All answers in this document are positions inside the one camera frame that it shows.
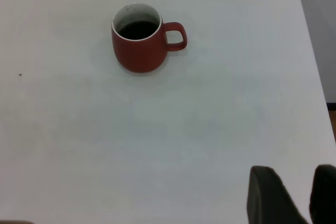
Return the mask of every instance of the coffee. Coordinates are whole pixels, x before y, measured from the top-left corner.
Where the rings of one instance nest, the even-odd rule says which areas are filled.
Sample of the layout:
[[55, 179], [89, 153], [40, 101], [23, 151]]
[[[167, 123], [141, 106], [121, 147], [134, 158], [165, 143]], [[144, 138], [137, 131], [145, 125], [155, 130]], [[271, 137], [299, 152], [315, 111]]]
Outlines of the coffee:
[[158, 25], [148, 21], [138, 21], [123, 27], [119, 34], [126, 39], [144, 39], [157, 30]]

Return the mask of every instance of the red mug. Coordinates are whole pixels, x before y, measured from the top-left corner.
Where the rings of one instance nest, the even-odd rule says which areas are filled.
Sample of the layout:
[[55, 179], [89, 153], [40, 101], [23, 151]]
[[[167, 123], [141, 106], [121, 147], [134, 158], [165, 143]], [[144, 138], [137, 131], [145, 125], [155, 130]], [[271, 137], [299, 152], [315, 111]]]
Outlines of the red mug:
[[[119, 33], [127, 25], [136, 22], [151, 22], [158, 27], [143, 39], [127, 39]], [[183, 41], [168, 44], [166, 31], [179, 31]], [[115, 56], [126, 69], [144, 73], [156, 69], [166, 58], [168, 51], [182, 50], [187, 46], [187, 35], [177, 22], [163, 23], [161, 15], [150, 5], [131, 4], [120, 9], [112, 21], [112, 43]]]

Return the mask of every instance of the mug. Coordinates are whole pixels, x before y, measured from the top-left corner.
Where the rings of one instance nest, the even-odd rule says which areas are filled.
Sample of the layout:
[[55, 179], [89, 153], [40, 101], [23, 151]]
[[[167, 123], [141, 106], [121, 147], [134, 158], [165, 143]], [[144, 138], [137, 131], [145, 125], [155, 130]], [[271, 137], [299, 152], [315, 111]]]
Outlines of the mug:
[[[125, 26], [136, 22], [151, 22], [156, 31], [142, 39], [127, 39], [119, 33]], [[179, 31], [183, 41], [168, 44], [166, 31]], [[187, 46], [187, 35], [180, 23], [164, 23], [161, 15], [150, 5], [135, 3], [121, 8], [112, 21], [112, 43], [115, 56], [126, 69], [144, 73], [156, 69], [168, 51], [182, 50]]]

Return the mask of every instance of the mug handle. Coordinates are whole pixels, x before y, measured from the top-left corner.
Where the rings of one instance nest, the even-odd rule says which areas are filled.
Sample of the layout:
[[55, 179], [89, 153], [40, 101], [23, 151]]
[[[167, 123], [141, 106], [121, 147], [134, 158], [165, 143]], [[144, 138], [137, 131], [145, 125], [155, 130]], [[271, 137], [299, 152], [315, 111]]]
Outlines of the mug handle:
[[172, 43], [168, 45], [168, 51], [179, 51], [187, 46], [188, 39], [184, 27], [178, 22], [170, 22], [163, 24], [164, 31], [179, 31], [182, 34], [183, 41], [180, 43]]

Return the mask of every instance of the mug rim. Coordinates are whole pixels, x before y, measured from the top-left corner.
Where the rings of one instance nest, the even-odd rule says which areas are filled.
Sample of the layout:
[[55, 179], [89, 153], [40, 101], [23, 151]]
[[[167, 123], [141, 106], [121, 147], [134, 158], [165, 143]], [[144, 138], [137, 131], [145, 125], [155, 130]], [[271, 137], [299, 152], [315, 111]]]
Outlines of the mug rim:
[[[122, 36], [116, 31], [116, 29], [115, 29], [115, 27], [114, 27], [114, 19], [115, 19], [115, 16], [118, 14], [118, 12], [121, 11], [121, 10], [122, 10], [123, 8], [125, 8], [126, 6], [131, 6], [131, 5], [134, 5], [134, 4], [146, 5], [146, 6], [152, 7], [152, 8], [156, 11], [156, 13], [158, 14], [158, 16], [159, 16], [159, 18], [160, 18], [160, 23], [159, 23], [159, 26], [157, 27], [156, 31], [155, 31], [154, 33], [152, 33], [150, 36], [148, 36], [148, 37], [146, 37], [146, 38], [143, 38], [143, 39], [127, 39], [127, 38], [125, 38], [125, 37], [122, 37]], [[132, 4], [125, 5], [125, 6], [121, 7], [121, 8], [115, 13], [115, 15], [114, 15], [114, 17], [113, 17], [113, 20], [112, 20], [112, 23], [111, 23], [112, 29], [113, 29], [113, 31], [114, 31], [114, 33], [115, 33], [116, 35], [118, 35], [120, 38], [122, 38], [122, 39], [124, 39], [124, 40], [133, 41], [133, 42], [143, 41], [143, 40], [146, 40], [146, 39], [149, 39], [149, 38], [153, 37], [153, 36], [160, 30], [161, 25], [162, 25], [162, 16], [160, 15], [160, 13], [159, 13], [153, 6], [151, 6], [151, 5], [149, 5], [149, 4], [145, 4], [145, 3], [132, 3]]]

